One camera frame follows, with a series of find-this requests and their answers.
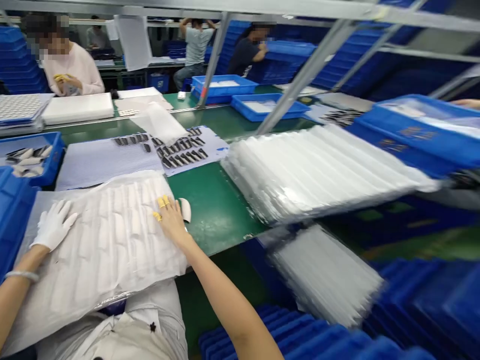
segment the pink sweater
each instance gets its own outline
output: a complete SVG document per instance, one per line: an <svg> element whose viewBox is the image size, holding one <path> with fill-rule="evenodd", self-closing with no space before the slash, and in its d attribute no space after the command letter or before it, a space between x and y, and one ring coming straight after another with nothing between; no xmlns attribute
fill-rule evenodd
<svg viewBox="0 0 480 360"><path fill-rule="evenodd" d="M50 89L58 96L89 95L105 92L104 82L99 70L90 54L77 43L68 55L44 55L41 61L45 70ZM65 83L63 93L57 86L54 76L57 74L70 74L82 83L82 90Z"/></svg>

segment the person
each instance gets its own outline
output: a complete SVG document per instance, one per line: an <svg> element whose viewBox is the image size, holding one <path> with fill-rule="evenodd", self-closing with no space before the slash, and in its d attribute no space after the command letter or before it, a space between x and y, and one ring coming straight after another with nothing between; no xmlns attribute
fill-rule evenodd
<svg viewBox="0 0 480 360"><path fill-rule="evenodd" d="M100 19L97 15L91 16L92 20ZM100 25L93 25L86 30L86 43L89 49L110 49L109 37Z"/></svg>
<svg viewBox="0 0 480 360"><path fill-rule="evenodd" d="M477 99L461 99L452 101L451 103L465 108L480 110L480 100Z"/></svg>
<svg viewBox="0 0 480 360"><path fill-rule="evenodd" d="M40 47L41 64L50 89L60 97L105 92L104 82L90 54L68 38L68 28L50 13L25 18L28 38Z"/></svg>
<svg viewBox="0 0 480 360"><path fill-rule="evenodd" d="M185 67L173 75L173 81L178 91L182 90L185 79L204 73L205 51L214 34L215 24L211 20L207 20L208 29L203 29L203 23L203 19L197 18L184 18L180 22L180 31L186 41L186 57Z"/></svg>
<svg viewBox="0 0 480 360"><path fill-rule="evenodd" d="M271 24L253 22L237 40L235 50L228 64L227 74L243 76L245 70L252 64L261 62L269 51L264 41Z"/></svg>
<svg viewBox="0 0 480 360"><path fill-rule="evenodd" d="M186 231L178 200L158 199L152 216L163 233L183 251L239 359L283 359L255 309ZM0 352L46 256L64 240L77 214L67 217L71 203L60 201L40 217L30 250L0 286ZM173 279L127 299L122 315L94 313L65 326L36 344L39 360L56 359L188 359L179 294Z"/></svg>

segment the metal shelf rack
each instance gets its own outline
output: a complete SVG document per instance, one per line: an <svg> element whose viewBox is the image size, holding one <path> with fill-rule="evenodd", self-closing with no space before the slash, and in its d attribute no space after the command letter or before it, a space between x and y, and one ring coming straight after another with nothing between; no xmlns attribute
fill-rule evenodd
<svg viewBox="0 0 480 360"><path fill-rule="evenodd" d="M428 51L411 50L386 46L387 41L401 26L443 29L457 32L480 33L480 21L451 15L435 14L419 10L427 0L417 0L410 8L400 8L379 5L368 1L344 0L56 0L27 1L0 0L0 9L12 11L57 12L65 13L103 14L124 16L150 16L164 18L203 18L220 19L221 26L217 31L210 62L205 77L204 91L198 105L190 110L205 108L208 88L215 73L222 49L226 30L231 20L276 22L278 24L330 27L327 35L313 52L302 69L294 78L291 86L278 101L275 109L267 116L258 128L257 134L268 133L282 118L295 101L300 91L309 85L322 70L327 59L337 52L345 40L355 31L358 21L373 21L392 24L387 33L355 64L349 73L334 87L337 91L341 86L377 51L395 52L397 54L423 56L435 59L460 60L480 63L473 56L434 54ZM84 19L77 19L82 24ZM464 74L444 85L431 96L442 96L446 92L462 85L465 79L471 79Z"/></svg>

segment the green table surface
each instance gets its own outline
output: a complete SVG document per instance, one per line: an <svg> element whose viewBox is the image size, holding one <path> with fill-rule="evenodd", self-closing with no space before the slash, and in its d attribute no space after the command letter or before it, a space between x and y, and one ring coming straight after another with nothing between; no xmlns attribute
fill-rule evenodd
<svg viewBox="0 0 480 360"><path fill-rule="evenodd" d="M272 86L261 86L259 93L279 92ZM165 94L174 109L193 108L197 101L188 93L183 101L177 94ZM253 135L260 122L250 122L230 106L172 114L182 126L206 125L227 142ZM275 132L307 129L314 125L305 119L280 121ZM66 145L97 139L111 138L142 131L129 119L60 128ZM176 198L190 202L192 219L187 225L207 255L213 255L238 245L267 227L259 222L243 195L223 171L219 163L211 163L168 178Z"/></svg>

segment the gloved hand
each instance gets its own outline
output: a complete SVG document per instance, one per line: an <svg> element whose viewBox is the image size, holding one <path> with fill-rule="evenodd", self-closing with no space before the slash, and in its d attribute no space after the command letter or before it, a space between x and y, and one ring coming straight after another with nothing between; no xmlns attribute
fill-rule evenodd
<svg viewBox="0 0 480 360"><path fill-rule="evenodd" d="M77 213L74 213L65 220L71 206L71 201L65 202L65 200L61 200L54 203L48 212L42 212L38 222L38 234L30 247L43 245L49 248L50 252L55 250L62 240L65 239L79 216Z"/></svg>

